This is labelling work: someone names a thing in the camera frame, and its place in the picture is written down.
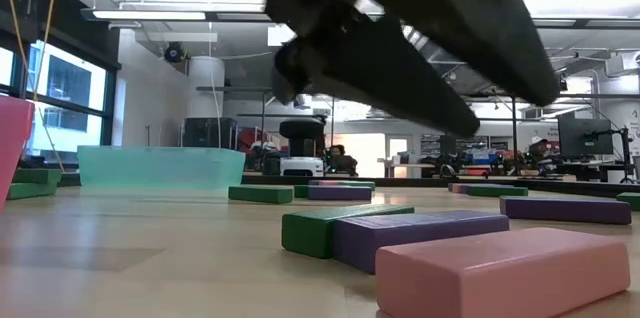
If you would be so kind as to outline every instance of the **green foam block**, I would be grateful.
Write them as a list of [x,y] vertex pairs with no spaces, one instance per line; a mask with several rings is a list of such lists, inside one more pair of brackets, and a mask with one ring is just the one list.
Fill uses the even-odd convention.
[[13,174],[13,183],[58,184],[62,178],[59,169],[18,169]]
[[522,196],[529,195],[529,189],[522,187],[469,186],[467,195],[480,197]]
[[229,199],[260,203],[291,203],[293,188],[286,187],[229,187]]
[[349,187],[369,187],[372,191],[376,190],[375,182],[365,182],[365,181],[341,181],[340,185],[349,186]]
[[366,204],[282,216],[282,247],[315,258],[333,257],[333,222],[372,215],[414,213],[407,205]]
[[7,200],[50,196],[56,194],[57,184],[11,183]]
[[309,198],[309,186],[294,186],[293,194],[296,198]]
[[632,211],[640,211],[640,193],[620,193],[617,199],[621,202],[629,203]]

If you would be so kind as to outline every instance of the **foam block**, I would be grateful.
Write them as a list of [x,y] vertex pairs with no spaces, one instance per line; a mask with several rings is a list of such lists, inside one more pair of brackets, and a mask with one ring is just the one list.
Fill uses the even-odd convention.
[[495,213],[448,211],[338,219],[334,258],[375,274],[380,247],[509,230],[509,218]]
[[369,181],[340,181],[340,180],[310,180],[309,185],[321,186],[347,186],[347,187],[369,187],[376,190],[376,183]]
[[229,199],[260,203],[291,203],[293,188],[291,187],[229,187]]
[[57,183],[11,183],[9,186],[8,200],[34,198],[55,195],[58,189]]
[[500,213],[511,219],[631,224],[631,206],[609,200],[577,200],[553,197],[502,197]]
[[296,198],[308,198],[309,197],[309,186],[294,186],[293,187],[293,195]]
[[309,181],[309,185],[328,185],[328,186],[336,186],[336,185],[340,185],[340,181],[337,180],[310,180]]
[[60,183],[62,171],[59,169],[18,169],[13,174],[13,183]]
[[555,317],[629,288],[622,240],[532,228],[384,247],[380,308],[396,318]]
[[621,193],[618,194],[617,199],[629,203],[632,211],[640,211],[640,193]]
[[0,95],[0,210],[33,125],[31,102]]
[[465,194],[480,197],[528,196],[529,189],[513,186],[467,186]]
[[482,187],[482,188],[506,188],[514,187],[506,184],[490,184],[490,183],[449,183],[449,192],[458,194],[467,194],[469,187]]
[[369,187],[309,186],[310,200],[371,200]]
[[333,257],[333,223],[336,219],[371,215],[413,213],[412,206],[366,204],[328,208],[282,216],[282,247],[316,258]]
[[368,181],[340,181],[340,185],[348,187],[369,187],[372,191],[376,190],[376,183]]

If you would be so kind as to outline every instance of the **person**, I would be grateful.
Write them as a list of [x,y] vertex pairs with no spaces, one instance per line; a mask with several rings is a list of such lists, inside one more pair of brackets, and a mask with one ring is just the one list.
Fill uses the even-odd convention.
[[529,153],[537,159],[546,157],[549,154],[548,143],[549,141],[544,138],[533,137],[529,146]]
[[549,141],[544,138],[533,137],[529,146],[529,153],[533,157],[534,165],[541,174],[553,172],[556,169],[553,160],[549,157],[548,143]]
[[344,146],[342,144],[331,147],[331,159],[329,160],[330,171],[347,172],[351,176],[357,176],[357,165],[358,161],[345,154]]

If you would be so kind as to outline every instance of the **computer monitor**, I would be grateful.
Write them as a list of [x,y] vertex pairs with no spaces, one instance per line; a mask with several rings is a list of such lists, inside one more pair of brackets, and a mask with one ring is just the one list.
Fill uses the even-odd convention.
[[455,137],[450,136],[448,134],[440,136],[440,154],[442,155],[458,154]]
[[605,119],[558,119],[560,131],[560,153],[566,157],[578,157],[594,154],[613,154],[611,134],[593,134],[611,129],[611,123]]

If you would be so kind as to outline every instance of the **monitor arm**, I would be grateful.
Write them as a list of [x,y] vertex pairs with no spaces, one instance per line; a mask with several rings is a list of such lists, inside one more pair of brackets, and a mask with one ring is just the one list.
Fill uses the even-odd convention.
[[385,12],[378,19],[356,8],[359,1],[266,0],[269,17],[297,34],[275,56],[272,87],[278,100],[323,93],[473,135],[478,118],[416,42],[405,38],[402,25],[508,94],[545,106],[560,93],[522,0],[373,0]]
[[612,136],[614,134],[620,134],[620,138],[622,139],[622,156],[624,160],[624,172],[625,172],[625,178],[626,178],[627,174],[629,174],[629,172],[633,173],[633,169],[634,169],[634,166],[631,163],[631,148],[629,146],[629,143],[631,142],[631,140],[629,138],[629,128],[623,127],[616,130],[609,129],[609,130],[603,130],[603,131],[594,131],[594,132],[585,134],[584,137],[591,138],[591,139],[598,139],[598,137],[603,135]]

